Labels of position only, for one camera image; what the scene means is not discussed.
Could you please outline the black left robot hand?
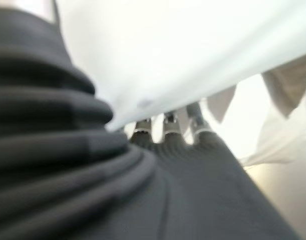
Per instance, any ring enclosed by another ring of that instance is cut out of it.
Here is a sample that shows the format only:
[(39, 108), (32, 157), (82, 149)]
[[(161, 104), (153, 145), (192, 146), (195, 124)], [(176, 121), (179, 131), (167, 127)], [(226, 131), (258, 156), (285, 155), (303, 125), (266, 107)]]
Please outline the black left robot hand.
[(296, 240), (215, 133), (109, 132), (55, 1), (0, 0), (0, 240)]

